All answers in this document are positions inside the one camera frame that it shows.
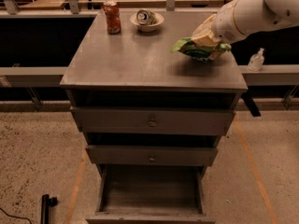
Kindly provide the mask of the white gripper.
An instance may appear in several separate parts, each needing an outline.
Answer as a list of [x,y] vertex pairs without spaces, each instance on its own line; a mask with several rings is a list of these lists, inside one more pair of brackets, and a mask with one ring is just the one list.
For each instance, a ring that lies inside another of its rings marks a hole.
[[239,31],[235,22],[235,7],[239,0],[225,4],[217,14],[213,13],[192,33],[192,42],[197,46],[217,47],[222,41],[233,44],[246,36]]

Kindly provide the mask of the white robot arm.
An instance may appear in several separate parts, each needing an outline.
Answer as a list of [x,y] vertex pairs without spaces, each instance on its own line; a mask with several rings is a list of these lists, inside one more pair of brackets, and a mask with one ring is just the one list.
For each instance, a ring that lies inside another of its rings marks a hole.
[[299,24],[299,0],[233,0],[211,15],[192,34],[198,46],[233,44],[259,32]]

